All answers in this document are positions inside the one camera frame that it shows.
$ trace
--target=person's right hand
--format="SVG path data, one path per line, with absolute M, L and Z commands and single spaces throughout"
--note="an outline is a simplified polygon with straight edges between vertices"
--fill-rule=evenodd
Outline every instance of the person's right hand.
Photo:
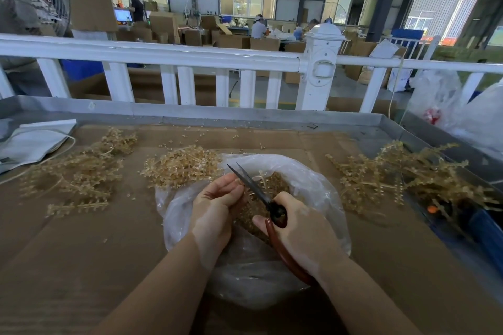
M 349 259 L 320 212 L 306 207 L 287 192 L 280 192 L 274 201 L 286 208 L 288 217 L 286 228 L 274 225 L 274 229 L 295 261 L 310 275 L 319 281 L 324 270 Z M 253 223 L 267 235 L 265 217 L 254 216 Z

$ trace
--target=black shirt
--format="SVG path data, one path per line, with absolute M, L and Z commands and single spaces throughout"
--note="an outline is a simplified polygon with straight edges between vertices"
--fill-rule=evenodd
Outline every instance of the black shirt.
M 143 4 L 140 0 L 131 0 L 131 7 L 134 8 L 133 21 L 143 21 Z

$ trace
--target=person's left hand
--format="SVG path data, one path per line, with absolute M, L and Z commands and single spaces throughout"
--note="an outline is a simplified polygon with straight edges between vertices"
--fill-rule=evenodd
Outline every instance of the person's left hand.
M 192 207 L 189 230 L 202 251 L 215 247 L 218 255 L 230 240 L 231 224 L 239 209 L 246 203 L 244 186 L 234 173 L 212 181 L 197 195 Z

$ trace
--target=workbench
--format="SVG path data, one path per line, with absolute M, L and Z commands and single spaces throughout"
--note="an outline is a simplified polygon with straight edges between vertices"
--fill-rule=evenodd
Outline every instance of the workbench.
M 220 148 L 235 132 L 249 132 L 266 145 L 265 153 L 312 160 L 307 164 L 334 186 L 337 180 L 325 152 L 343 160 L 359 152 L 373 157 L 393 140 L 413 151 L 428 146 L 380 114 L 28 96 L 0 101 L 0 137 L 21 123 L 69 118 L 78 121 L 74 135 L 79 146 L 99 139 L 110 125 L 138 130 L 145 139 L 126 158 L 124 169 L 131 171 L 124 175 L 117 201 L 104 212 L 44 218 L 44 207 L 19 199 L 15 183 L 1 186 L 0 329 L 7 332 L 87 333 L 166 253 L 154 192 L 133 170 L 141 169 L 147 154 L 161 151 L 158 145 L 175 131 L 204 127 L 214 132 Z M 238 139 L 251 149 L 258 145 Z M 296 141 L 307 146 L 308 155 Z M 478 179 L 469 172 L 466 176 Z M 126 198 L 128 191 L 137 197 L 134 204 Z M 423 333 L 500 334 L 502 283 L 473 243 L 431 220 L 412 199 L 402 208 L 382 210 L 390 225 L 346 213 L 352 257 L 418 328 Z M 324 294 L 308 289 L 261 312 L 205 295 L 192 333 L 321 334 L 339 326 Z

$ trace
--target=person in white shirt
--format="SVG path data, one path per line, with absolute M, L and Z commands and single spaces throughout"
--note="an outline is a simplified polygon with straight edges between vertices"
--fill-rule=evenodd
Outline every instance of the person in white shirt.
M 253 38 L 262 38 L 266 33 L 267 27 L 264 25 L 264 18 L 261 14 L 255 17 L 255 23 L 251 27 L 251 36 Z

